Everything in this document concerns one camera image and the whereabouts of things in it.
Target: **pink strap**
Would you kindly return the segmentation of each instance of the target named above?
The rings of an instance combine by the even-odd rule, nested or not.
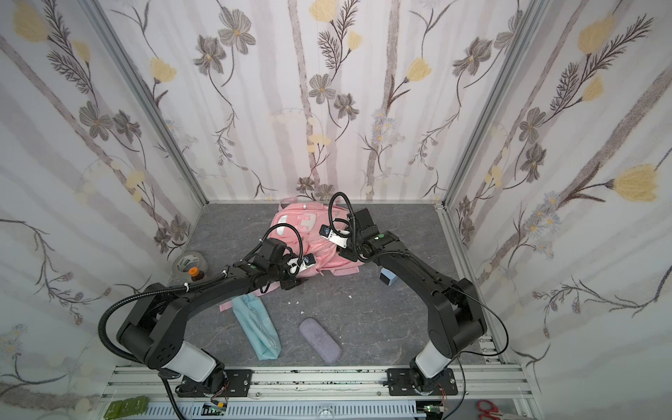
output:
[[[335,268],[331,270],[331,273],[334,276],[347,276],[348,274],[359,273],[359,267],[350,267],[350,268]]]

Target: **tape roll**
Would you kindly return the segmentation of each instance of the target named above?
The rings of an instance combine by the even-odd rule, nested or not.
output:
[[[199,271],[208,271],[208,262],[196,251],[186,251],[173,261],[173,277],[180,280],[191,280],[189,269],[196,267]]]

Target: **small bottle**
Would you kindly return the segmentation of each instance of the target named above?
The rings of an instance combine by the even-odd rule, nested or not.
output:
[[[197,282],[206,276],[206,274],[199,270],[198,267],[189,268],[189,275],[192,277],[193,282]]]

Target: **green connector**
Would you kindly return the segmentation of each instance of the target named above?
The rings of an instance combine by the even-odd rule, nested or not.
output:
[[[137,396],[123,401],[114,401],[108,407],[103,416],[106,420],[120,419],[135,414],[143,414],[147,411],[149,397]]]
[[[105,412],[103,418],[105,418],[106,420],[113,420],[121,417],[120,413],[122,411],[122,403],[123,401],[114,401],[110,403],[110,406],[108,407],[108,410]]]

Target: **pink backpack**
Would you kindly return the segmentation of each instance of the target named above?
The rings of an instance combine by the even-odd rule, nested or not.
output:
[[[334,219],[347,220],[347,210],[344,208],[332,207],[331,215]],[[363,264],[361,261],[350,261],[338,255],[336,244],[320,236],[322,225],[329,225],[326,205],[318,202],[296,202],[296,198],[283,200],[280,203],[279,212],[273,217],[271,226],[277,223],[288,223],[294,226],[301,234],[303,255],[313,254],[315,256],[315,265],[303,270],[297,277],[311,277],[324,270],[331,271],[334,276],[360,272],[359,266]],[[336,229],[347,229],[345,223],[341,222],[334,222],[334,226]],[[292,229],[275,228],[268,237],[285,242],[294,253],[298,254],[298,239]]]

